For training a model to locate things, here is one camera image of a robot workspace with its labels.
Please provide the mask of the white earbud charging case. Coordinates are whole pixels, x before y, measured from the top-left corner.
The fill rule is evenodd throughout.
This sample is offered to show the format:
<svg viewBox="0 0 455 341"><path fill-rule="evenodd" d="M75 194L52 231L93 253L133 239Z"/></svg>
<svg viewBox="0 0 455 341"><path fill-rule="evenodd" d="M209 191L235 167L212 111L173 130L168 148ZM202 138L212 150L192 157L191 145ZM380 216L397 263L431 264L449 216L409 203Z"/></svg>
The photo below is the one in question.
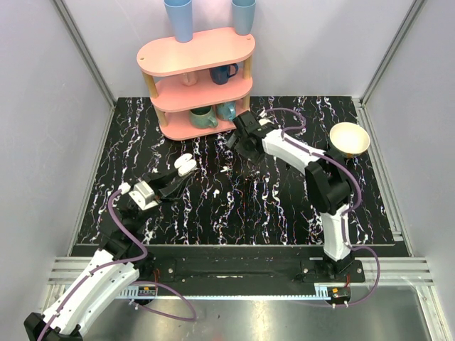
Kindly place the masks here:
<svg viewBox="0 0 455 341"><path fill-rule="evenodd" d="M188 175L197 167L197 162L191 153L185 153L174 162L174 168L180 177Z"/></svg>

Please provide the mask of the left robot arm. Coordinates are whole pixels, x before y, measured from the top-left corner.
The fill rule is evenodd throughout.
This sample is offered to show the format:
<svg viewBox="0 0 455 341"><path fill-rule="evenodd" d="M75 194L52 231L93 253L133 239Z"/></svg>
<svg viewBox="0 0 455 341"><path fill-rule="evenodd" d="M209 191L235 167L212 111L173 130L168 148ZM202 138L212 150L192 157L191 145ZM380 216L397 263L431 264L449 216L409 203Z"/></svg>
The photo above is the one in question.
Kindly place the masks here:
<svg viewBox="0 0 455 341"><path fill-rule="evenodd" d="M116 229L102 243L69 289L43 313L24 320L30 340L82 340L100 313L135 282L137 305L146 305L157 292L161 276L154 255L142 244L139 230L151 209L177 200L196 169L196 162L177 161L165 173L150 173L134 185L122 183L107 201Z"/></svg>

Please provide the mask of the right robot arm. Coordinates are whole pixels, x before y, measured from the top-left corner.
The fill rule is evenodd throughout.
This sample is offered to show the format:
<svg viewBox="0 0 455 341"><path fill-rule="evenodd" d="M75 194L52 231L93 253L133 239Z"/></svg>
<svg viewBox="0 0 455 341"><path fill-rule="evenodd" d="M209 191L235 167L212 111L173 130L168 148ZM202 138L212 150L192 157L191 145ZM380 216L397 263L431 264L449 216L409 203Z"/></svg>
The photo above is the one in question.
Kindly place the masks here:
<svg viewBox="0 0 455 341"><path fill-rule="evenodd" d="M233 119L235 130L227 142L249 161L258 163L274 156L304 174L307 198L320 214L323 227L323 259L316 262L308 278L341 281L353 263L349 242L350 197L358 190L355 178L339 152L314 148L288 135L267 119L246 111Z"/></svg>

